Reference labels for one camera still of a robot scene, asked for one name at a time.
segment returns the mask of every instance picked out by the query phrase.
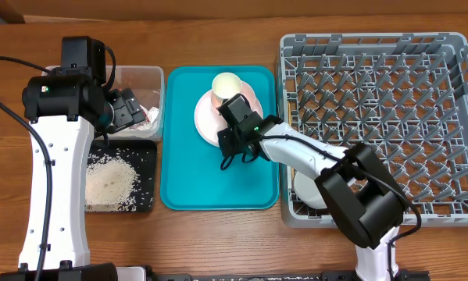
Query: transparent container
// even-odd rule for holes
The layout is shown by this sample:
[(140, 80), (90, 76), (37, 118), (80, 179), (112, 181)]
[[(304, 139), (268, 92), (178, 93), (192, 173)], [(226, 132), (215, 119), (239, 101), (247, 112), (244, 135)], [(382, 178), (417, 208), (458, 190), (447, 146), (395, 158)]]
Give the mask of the transparent container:
[[(107, 80), (109, 80), (111, 71), (112, 66), (107, 66)], [(163, 138), (165, 99), (163, 70), (158, 66), (116, 66), (113, 89), (119, 88), (122, 90), (127, 87), (131, 88), (140, 105), (150, 112), (148, 118), (151, 116), (152, 122), (147, 124), (144, 130), (130, 127), (111, 135), (110, 138), (161, 141)]]

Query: blue tray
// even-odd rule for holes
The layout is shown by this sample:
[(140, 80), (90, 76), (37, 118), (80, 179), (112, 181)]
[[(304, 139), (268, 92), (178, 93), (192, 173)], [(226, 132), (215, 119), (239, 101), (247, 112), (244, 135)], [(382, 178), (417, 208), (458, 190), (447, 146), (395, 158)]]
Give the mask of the blue tray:
[(263, 114), (276, 114), (272, 73), (262, 66), (196, 66), (168, 77), (164, 116), (161, 198), (174, 210), (267, 209), (279, 197), (278, 164), (262, 158), (245, 164), (235, 157), (220, 170), (220, 149), (208, 144), (194, 125), (197, 101), (222, 72), (237, 74), (256, 93)]

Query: wire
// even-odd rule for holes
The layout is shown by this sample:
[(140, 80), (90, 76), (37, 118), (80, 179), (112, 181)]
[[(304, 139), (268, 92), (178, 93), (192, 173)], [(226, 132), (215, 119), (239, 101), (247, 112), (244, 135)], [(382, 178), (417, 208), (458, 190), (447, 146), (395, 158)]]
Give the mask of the wire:
[[(308, 146), (309, 148), (312, 148), (313, 150), (317, 151), (318, 153), (322, 154), (324, 157), (327, 157), (331, 160), (334, 160), (336, 162), (339, 162), (341, 161), (341, 159), (339, 157), (336, 157), (336, 156), (333, 156), (331, 155), (330, 153), (328, 153), (327, 151), (324, 151), (318, 147), (316, 147), (315, 145), (309, 143), (308, 141), (306, 140), (302, 140), (298, 137), (294, 137), (294, 136), (290, 136), (290, 135), (285, 135), (285, 136), (264, 136), (264, 137), (261, 137), (259, 139), (259, 141), (263, 141), (263, 140), (272, 140), (272, 139), (284, 139), (284, 140), (293, 140), (293, 141), (297, 141), (297, 142), (300, 142), (306, 146)], [(388, 246), (388, 273), (390, 274), (390, 280), (393, 281), (395, 280), (394, 279), (394, 276), (393, 276), (393, 270), (392, 270), (392, 264), (391, 264), (391, 249), (395, 246), (394, 245), (394, 242), (403, 238), (403, 237), (407, 237), (413, 233), (415, 233), (416, 231), (418, 231), (420, 228), (421, 228), (421, 214), (420, 214), (420, 211), (416, 208), (416, 206), (410, 201), (410, 200), (407, 200), (407, 198), (405, 196), (403, 196), (402, 194), (400, 194), (398, 191), (395, 190), (395, 188), (393, 188), (392, 186), (390, 186), (389, 184), (385, 183), (383, 180), (380, 180), (378, 179), (377, 177), (371, 175), (370, 173), (368, 173), (367, 171), (361, 169), (360, 167), (356, 166), (356, 165), (352, 165), (350, 164), (350, 166), (357, 172), (359, 173), (362, 173), (364, 176), (366, 176), (367, 178), (371, 179), (371, 180), (374, 180), (375, 182), (377, 183), (380, 183), (381, 185), (383, 185), (384, 187), (388, 188), (393, 194), (395, 194), (395, 196), (400, 200), (402, 201), (404, 204), (408, 205), (409, 208), (411, 208), (414, 212), (414, 215), (416, 216), (416, 225), (412, 228), (412, 229), (409, 229), (403, 233), (400, 233), (394, 237), (392, 237), (388, 242), (387, 242), (387, 246)]]
[(114, 85), (114, 80), (116, 79), (116, 56), (114, 55), (114, 51), (109, 46), (106, 45), (105, 50), (107, 50), (110, 58), (112, 59), (112, 71), (110, 72), (109, 81), (107, 81), (107, 83), (105, 83), (102, 88), (105, 92), (109, 92)]
[(48, 250), (48, 230), (49, 230), (49, 218), (52, 210), (52, 162), (49, 158), (48, 149), (46, 148), (45, 142), (41, 139), (38, 132), (29, 125), (29, 123), (23, 120), (15, 112), (9, 109), (6, 105), (3, 105), (0, 102), (0, 109), (6, 112), (9, 116), (15, 119), (20, 125), (29, 131), (32, 137), (37, 141), (43, 156), (45, 157), (45, 167), (46, 167), (46, 205), (45, 205), (45, 220), (43, 222), (43, 233), (41, 237), (41, 250), (39, 252), (38, 260), (38, 269), (36, 271), (35, 281), (39, 280), (39, 276), (43, 270), (43, 265), (45, 264), (45, 255)]
[(33, 63), (23, 61), (21, 59), (15, 59), (15, 58), (10, 58), (10, 57), (7, 57), (7, 56), (0, 55), (0, 60), (7, 61), (7, 62), (16, 62), (16, 63), (19, 63), (21, 65), (29, 66), (29, 67), (38, 69), (40, 71), (46, 72), (47, 74), (50, 74), (52, 72), (51, 70), (46, 69), (46, 68), (44, 68), (42, 66), (38, 66), (38, 65), (35, 65)]

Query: wooden surface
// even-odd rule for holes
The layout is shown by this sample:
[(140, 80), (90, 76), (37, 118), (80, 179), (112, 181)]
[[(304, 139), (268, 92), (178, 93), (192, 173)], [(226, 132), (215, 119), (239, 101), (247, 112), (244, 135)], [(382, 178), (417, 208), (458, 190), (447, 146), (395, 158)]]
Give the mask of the wooden surface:
[[(56, 65), (62, 37), (89, 35), (109, 45), (120, 65), (161, 66), (166, 75), (196, 65), (262, 65), (274, 71), (283, 35), (331, 31), (458, 31), (468, 39), (468, 15), (0, 26), (0, 55)], [(1, 101), (22, 114), (22, 89), (38, 74), (0, 62)], [(0, 111), (0, 272), (16, 268), (23, 246), (31, 159), (28, 134)], [(290, 229), (279, 203), (262, 212), (174, 212), (158, 199), (150, 214), (87, 214), (86, 225), (93, 263), (150, 264), (160, 273), (304, 273), (353, 269), (356, 263), (352, 243), (338, 230)], [(398, 242), (397, 259), (402, 268), (430, 270), (433, 280), (468, 280), (468, 228), (422, 229)]]
[(468, 0), (6, 0), (27, 16), (97, 20), (193, 20), (275, 16), (468, 13)]

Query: gray dish rack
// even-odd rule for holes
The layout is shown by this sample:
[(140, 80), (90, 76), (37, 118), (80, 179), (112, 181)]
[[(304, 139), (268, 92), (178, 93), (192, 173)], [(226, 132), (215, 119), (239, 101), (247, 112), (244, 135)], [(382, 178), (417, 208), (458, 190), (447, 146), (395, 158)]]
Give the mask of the gray dish rack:
[[(423, 226), (468, 226), (463, 35), (286, 35), (277, 64), (277, 108), (293, 128), (319, 141), (370, 145), (419, 208)], [(296, 196), (295, 173), (281, 166), (284, 222), (335, 227), (328, 213)], [(412, 212), (405, 213), (404, 224), (415, 222)]]

